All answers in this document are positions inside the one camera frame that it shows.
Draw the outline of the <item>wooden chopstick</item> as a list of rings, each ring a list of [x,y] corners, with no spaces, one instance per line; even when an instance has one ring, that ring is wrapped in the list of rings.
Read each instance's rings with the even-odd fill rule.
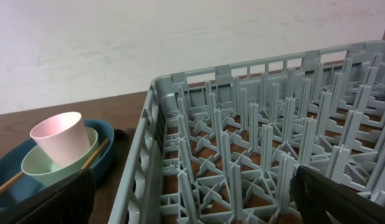
[[[72,174],[75,174],[79,170],[88,169],[92,165],[92,163],[94,163],[96,158],[101,154],[101,151],[108,144],[109,144],[109,139],[106,138],[98,147],[93,146],[94,151],[90,151],[88,153],[90,157],[86,160],[86,162],[82,166],[77,164],[77,162],[81,161],[80,159],[79,161],[76,161],[69,166],[66,166],[61,169],[57,169],[53,172],[45,173],[42,175],[32,175],[27,173],[27,175],[29,175],[30,177],[32,177],[33,179],[37,180],[38,182],[40,182],[45,186],[50,186],[52,184],[59,182],[60,180],[65,179],[66,177],[71,176]],[[3,192],[5,192],[10,186],[15,184],[21,177],[24,176],[24,174],[25,172],[20,171],[14,177],[9,179],[6,183],[2,184],[2,186],[0,186],[0,195]]]

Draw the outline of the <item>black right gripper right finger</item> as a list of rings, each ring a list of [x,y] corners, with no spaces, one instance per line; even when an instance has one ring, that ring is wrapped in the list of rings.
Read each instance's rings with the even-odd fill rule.
[[[303,223],[385,223],[385,208],[314,170],[300,166],[290,181]]]

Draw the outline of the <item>pink cup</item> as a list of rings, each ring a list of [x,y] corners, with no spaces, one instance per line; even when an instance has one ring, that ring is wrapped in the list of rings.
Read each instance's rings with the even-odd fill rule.
[[[41,121],[32,128],[30,137],[59,167],[70,165],[90,149],[82,115],[76,111]]]

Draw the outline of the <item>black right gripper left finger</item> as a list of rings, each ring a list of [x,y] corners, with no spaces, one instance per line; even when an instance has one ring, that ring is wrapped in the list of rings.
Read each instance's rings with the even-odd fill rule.
[[[0,223],[88,223],[95,191],[92,171],[80,170],[0,211]]]

